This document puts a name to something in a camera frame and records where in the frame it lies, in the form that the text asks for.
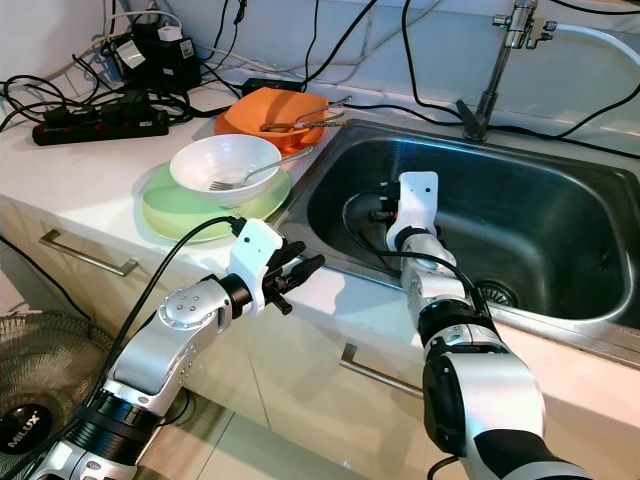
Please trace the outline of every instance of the fan grille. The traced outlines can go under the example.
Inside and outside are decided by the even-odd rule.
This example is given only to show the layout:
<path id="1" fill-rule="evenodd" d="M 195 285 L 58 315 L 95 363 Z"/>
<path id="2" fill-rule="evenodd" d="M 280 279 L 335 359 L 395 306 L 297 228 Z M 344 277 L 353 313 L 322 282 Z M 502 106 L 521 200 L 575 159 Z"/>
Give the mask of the fan grille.
<path id="1" fill-rule="evenodd" d="M 55 433 L 93 387 L 112 344 L 100 328 L 64 313 L 0 317 L 0 418 L 38 404 L 51 413 Z M 21 458 L 0 452 L 0 473 Z"/>

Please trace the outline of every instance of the stainless steel sink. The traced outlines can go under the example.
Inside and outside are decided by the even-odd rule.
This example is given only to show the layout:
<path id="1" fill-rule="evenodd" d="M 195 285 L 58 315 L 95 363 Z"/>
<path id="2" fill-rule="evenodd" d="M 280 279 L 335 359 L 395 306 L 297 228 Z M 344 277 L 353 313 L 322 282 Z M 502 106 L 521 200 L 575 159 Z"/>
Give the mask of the stainless steel sink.
<path id="1" fill-rule="evenodd" d="M 640 188 L 630 172 L 351 121 L 296 185 L 279 230 L 331 268 L 398 287 L 397 265 L 342 225 L 352 195 L 405 171 L 438 173 L 440 239 L 495 318 L 640 368 Z M 378 248 L 374 195 L 350 223 Z"/>

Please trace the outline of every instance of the white countertop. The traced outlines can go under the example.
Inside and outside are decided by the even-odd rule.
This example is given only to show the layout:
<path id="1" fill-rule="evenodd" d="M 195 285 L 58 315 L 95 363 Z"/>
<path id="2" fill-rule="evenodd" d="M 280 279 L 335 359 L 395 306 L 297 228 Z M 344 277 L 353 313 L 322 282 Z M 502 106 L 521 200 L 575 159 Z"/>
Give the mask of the white countertop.
<path id="1" fill-rule="evenodd" d="M 200 108 L 214 108 L 233 101 L 228 93 L 203 89 L 194 96 Z M 330 98 L 345 90 L 327 87 Z M 380 103 L 382 94 L 370 98 L 360 91 L 354 103 Z M 347 118 L 363 118 L 450 136 L 457 128 L 434 127 L 388 110 L 377 113 L 349 111 Z M 0 196 L 33 217 L 139 258 L 159 263 L 172 242 L 158 237 L 141 215 L 141 194 L 159 165 L 181 148 L 213 134 L 213 121 L 195 119 L 171 128 L 168 136 L 84 144 L 37 147 L 31 140 L 32 125 L 17 125 L 0 134 Z M 576 138 L 600 142 L 619 139 L 616 145 L 638 151 L 638 137 L 615 133 L 590 133 Z M 297 181 L 330 137 L 326 135 L 309 156 L 287 165 Z M 577 158 L 632 171 L 640 178 L 640 162 L 602 154 L 567 144 L 545 142 L 515 135 L 491 134 L 491 143 Z M 233 239 L 188 246 L 176 257 L 176 268 L 199 275 L 220 274 L 228 264 Z M 312 291 L 323 295 L 311 295 Z M 414 330 L 402 292 L 355 277 L 323 269 L 289 298 L 305 314 L 330 316 L 334 323 L 346 322 L 393 342 L 411 343 Z M 585 354 L 554 342 L 500 326 L 507 344 L 530 366 L 548 396 L 640 429 L 640 371 Z"/>

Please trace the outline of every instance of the robotic arm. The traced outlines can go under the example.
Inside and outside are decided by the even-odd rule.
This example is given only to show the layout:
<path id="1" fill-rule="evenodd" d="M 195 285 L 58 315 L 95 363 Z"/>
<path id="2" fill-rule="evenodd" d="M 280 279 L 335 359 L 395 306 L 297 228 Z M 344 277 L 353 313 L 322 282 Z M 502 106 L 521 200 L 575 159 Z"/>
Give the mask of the robotic arm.
<path id="1" fill-rule="evenodd" d="M 324 264 L 318 255 L 285 271 L 304 249 L 249 220 L 231 252 L 229 275 L 206 277 L 164 298 L 117 358 L 96 400 L 76 407 L 78 426 L 29 478 L 131 480 L 196 355 L 243 314 L 258 315 L 269 303 L 291 312 L 282 295 Z"/>
<path id="2" fill-rule="evenodd" d="M 438 177 L 399 177 L 397 217 L 386 241 L 455 265 L 436 238 Z M 429 437 L 460 459 L 473 480 L 591 479 L 544 443 L 542 393 L 527 366 L 502 342 L 488 310 L 435 262 L 405 258 L 402 286 L 424 346 L 424 422 Z"/>

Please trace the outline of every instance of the white cabinet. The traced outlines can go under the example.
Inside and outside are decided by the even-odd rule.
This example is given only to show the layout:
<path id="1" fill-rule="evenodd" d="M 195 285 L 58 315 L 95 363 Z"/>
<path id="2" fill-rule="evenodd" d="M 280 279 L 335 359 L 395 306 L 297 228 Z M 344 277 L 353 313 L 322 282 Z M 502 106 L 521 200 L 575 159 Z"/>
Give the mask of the white cabinet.
<path id="1" fill-rule="evenodd" d="M 423 426 L 423 403 L 339 365 L 345 345 L 355 360 L 420 385 L 422 358 L 381 353 L 376 345 L 268 307 L 255 320 L 251 357 L 274 432 L 373 479 L 424 480 L 444 458 Z M 459 464 L 439 480 L 466 479 Z"/>
<path id="2" fill-rule="evenodd" d="M 41 245 L 38 239 L 54 227 L 23 216 L 13 206 L 2 204 L 2 234 L 31 256 L 69 292 L 96 323 L 115 336 L 155 272 L 159 259 L 136 259 L 138 266 L 121 277 L 66 253 Z M 85 255 L 114 266 L 131 257 L 55 227 L 61 235 L 55 241 Z M 199 278 L 182 275 L 171 265 L 145 303 L 131 332 L 135 332 L 153 313 L 170 290 L 197 282 Z M 192 367 L 188 388 L 251 420 L 267 425 L 264 408 L 255 382 L 246 345 L 244 319 L 232 323 L 216 341 L 202 351 Z"/>

